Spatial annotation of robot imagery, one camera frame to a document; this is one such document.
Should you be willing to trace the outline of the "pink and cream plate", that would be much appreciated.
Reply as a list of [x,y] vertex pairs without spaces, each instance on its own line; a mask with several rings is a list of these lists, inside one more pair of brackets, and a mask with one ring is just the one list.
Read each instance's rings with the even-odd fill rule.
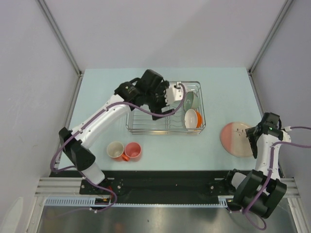
[[220,133],[220,141],[223,148],[235,157],[248,158],[253,156],[245,131],[250,127],[250,125],[242,122],[226,124]]

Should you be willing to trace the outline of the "metal wire dish rack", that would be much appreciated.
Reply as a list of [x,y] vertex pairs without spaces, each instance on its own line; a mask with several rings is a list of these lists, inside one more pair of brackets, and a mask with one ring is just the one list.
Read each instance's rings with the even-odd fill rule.
[[198,81],[183,81],[182,84],[186,88],[186,92],[193,91],[200,99],[200,106],[195,109],[203,118],[203,123],[199,128],[185,128],[184,116],[186,111],[181,106],[174,115],[157,120],[153,120],[151,115],[135,109],[126,117],[127,130],[132,134],[199,134],[206,127],[201,84]]

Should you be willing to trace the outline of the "green bowl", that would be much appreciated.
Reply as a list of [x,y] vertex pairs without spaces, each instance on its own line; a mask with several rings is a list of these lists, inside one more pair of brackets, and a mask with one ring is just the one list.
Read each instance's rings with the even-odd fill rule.
[[193,91],[187,92],[183,104],[184,111],[188,111],[189,109],[195,110],[198,109],[199,106],[200,106],[200,99],[198,95]]

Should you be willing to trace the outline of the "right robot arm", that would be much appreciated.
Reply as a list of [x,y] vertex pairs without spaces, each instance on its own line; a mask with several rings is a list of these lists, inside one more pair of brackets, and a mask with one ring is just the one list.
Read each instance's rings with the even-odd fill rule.
[[249,173],[237,169],[229,171],[224,182],[225,191],[233,195],[235,206],[267,219],[284,197],[287,186],[278,171],[278,155],[282,142],[290,143],[281,128],[279,115],[264,113],[261,121],[245,130],[256,165]]

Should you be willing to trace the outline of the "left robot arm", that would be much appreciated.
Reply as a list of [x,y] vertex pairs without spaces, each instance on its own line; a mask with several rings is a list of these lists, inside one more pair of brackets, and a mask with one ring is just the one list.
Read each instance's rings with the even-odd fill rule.
[[121,83],[104,106],[79,126],[59,131],[63,153],[91,181],[90,188],[95,193],[104,193],[107,181],[89,150],[92,144],[112,123],[137,107],[147,105],[153,119],[161,118],[162,108],[167,105],[165,95],[169,86],[160,74],[148,69],[140,78]]

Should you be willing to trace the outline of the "white and orange bowl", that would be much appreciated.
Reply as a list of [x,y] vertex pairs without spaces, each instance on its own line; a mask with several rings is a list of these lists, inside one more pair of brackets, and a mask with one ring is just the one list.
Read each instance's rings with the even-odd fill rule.
[[184,124],[186,129],[196,129],[199,128],[203,123],[202,115],[194,110],[189,109],[186,111],[184,116]]

